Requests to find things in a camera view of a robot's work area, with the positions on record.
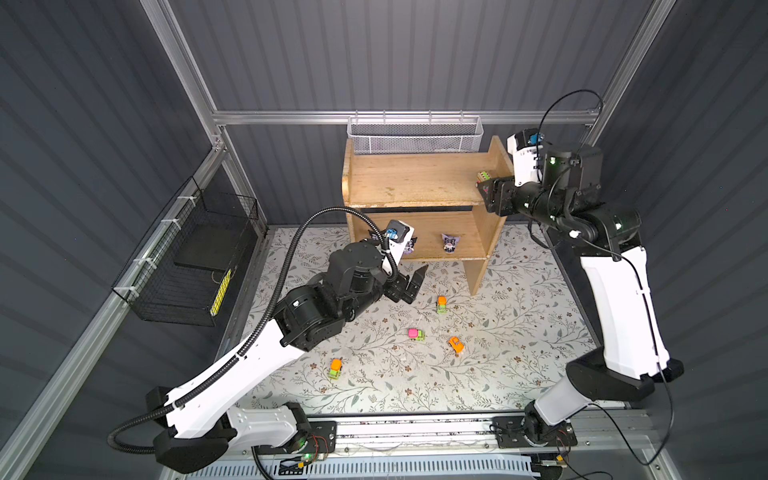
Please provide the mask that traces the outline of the light purple toy figure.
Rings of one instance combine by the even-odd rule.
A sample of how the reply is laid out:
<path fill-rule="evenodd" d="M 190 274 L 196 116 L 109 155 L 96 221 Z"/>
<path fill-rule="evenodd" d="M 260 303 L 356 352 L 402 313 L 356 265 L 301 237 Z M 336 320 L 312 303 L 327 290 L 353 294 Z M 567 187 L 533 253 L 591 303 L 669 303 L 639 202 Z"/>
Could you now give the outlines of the light purple toy figure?
<path fill-rule="evenodd" d="M 443 241 L 443 250 L 446 253 L 452 254 L 456 251 L 458 243 L 460 242 L 461 238 L 458 236 L 451 236 L 447 234 L 442 234 L 442 241 Z"/>

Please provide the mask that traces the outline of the black purple toy figure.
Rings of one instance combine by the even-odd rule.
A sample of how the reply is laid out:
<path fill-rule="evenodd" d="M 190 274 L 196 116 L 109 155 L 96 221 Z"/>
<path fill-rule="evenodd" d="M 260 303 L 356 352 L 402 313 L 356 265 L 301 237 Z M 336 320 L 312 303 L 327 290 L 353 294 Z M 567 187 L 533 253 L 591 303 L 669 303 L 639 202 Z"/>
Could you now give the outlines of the black purple toy figure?
<path fill-rule="evenodd" d="M 404 253 L 405 253 L 406 255 L 409 255 L 409 254 L 411 254 L 411 253 L 414 251 L 414 246 L 415 246 L 415 243 L 416 243 L 416 238 L 411 238 L 411 239 L 410 239 L 410 240 L 407 242 L 407 244 L 406 244 L 406 247 L 405 247 L 405 250 L 404 250 Z"/>

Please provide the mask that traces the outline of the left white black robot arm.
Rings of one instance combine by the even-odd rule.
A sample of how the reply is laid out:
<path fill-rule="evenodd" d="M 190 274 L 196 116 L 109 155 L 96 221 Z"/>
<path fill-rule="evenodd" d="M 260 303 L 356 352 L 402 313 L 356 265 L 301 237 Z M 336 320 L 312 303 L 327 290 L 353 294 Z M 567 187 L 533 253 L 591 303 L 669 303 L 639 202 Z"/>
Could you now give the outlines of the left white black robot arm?
<path fill-rule="evenodd" d="M 303 448 L 311 425 L 298 403 L 264 410 L 246 410 L 237 403 L 273 372 L 338 335 L 381 298 L 412 303 L 427 269 L 390 280 L 387 267 L 381 252 L 367 241 L 333 252 L 326 271 L 277 302 L 246 353 L 234 347 L 194 379 L 164 393 L 162 400 L 173 410 L 153 441 L 156 461 L 188 474 L 234 447 L 285 453 Z"/>

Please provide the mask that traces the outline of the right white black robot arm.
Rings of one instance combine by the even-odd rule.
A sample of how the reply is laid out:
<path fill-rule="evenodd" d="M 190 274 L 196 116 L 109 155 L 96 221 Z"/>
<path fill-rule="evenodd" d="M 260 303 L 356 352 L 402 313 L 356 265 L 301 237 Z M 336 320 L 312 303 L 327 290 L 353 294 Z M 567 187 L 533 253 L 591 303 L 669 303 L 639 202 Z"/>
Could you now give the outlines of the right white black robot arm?
<path fill-rule="evenodd" d="M 594 401 L 636 402 L 658 383 L 682 375 L 666 349 L 647 278 L 647 252 L 633 207 L 601 200 L 599 148 L 510 140 L 513 172 L 482 180 L 488 212 L 521 214 L 561 234 L 580 259 L 598 312 L 600 347 L 570 361 L 564 378 L 531 402 L 521 425 L 527 440 L 545 445 Z"/>

